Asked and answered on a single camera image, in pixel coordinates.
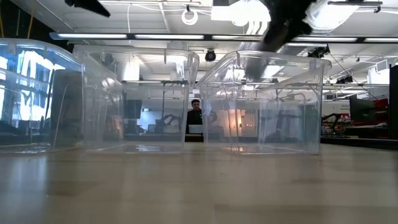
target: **ceiling light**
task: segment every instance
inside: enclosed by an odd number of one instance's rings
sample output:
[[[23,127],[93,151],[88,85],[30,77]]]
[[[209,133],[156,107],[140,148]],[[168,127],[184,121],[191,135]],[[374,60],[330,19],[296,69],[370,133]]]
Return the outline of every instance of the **ceiling light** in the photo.
[[[193,2],[193,1],[105,1],[105,0],[99,0],[101,4],[107,4],[107,5],[126,5],[126,4],[154,4],[158,5],[159,3],[165,4],[165,5],[186,5],[189,4],[191,6],[200,6],[201,2]]]
[[[380,6],[383,4],[381,1],[329,1],[329,5],[335,6]]]
[[[126,39],[126,34],[57,34],[63,39]]]
[[[203,40],[204,35],[174,35],[174,34],[136,34],[136,39],[182,39],[182,40]]]
[[[356,37],[296,37],[298,42],[356,42]]]
[[[123,83],[162,83],[162,81],[130,81],[130,80],[123,80]]]
[[[312,43],[287,43],[289,47],[327,47],[327,44],[312,44]]]
[[[364,42],[398,42],[398,38],[366,38]]]
[[[150,100],[179,100],[177,97],[148,97]]]
[[[259,41],[262,39],[261,35],[214,35],[213,40],[246,40]]]

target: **clear plastic bin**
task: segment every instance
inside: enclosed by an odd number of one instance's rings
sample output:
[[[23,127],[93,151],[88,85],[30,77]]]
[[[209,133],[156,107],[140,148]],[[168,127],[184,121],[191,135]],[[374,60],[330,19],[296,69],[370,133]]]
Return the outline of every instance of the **clear plastic bin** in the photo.
[[[322,76],[330,67],[269,52],[226,55],[198,82],[206,145],[241,154],[317,154]],[[245,80],[246,71],[261,72],[260,81]]]
[[[0,39],[0,152],[38,153],[81,142],[81,65],[66,50]]]
[[[96,152],[180,152],[199,57],[185,50],[75,46],[84,142]]]

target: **dome camera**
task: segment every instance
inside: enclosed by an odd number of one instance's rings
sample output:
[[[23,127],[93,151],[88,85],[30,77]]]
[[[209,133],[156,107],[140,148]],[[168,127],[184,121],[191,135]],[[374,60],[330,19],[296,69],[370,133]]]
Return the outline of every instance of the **dome camera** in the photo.
[[[207,62],[214,62],[214,60],[216,60],[216,53],[214,53],[214,50],[207,50],[205,59]]]

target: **man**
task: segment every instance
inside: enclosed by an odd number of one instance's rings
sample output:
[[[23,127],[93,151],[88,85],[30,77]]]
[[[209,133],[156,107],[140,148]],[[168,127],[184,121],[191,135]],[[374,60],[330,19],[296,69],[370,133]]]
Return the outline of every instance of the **man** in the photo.
[[[192,110],[188,112],[187,116],[187,133],[189,133],[188,125],[202,125],[200,101],[192,100]]]

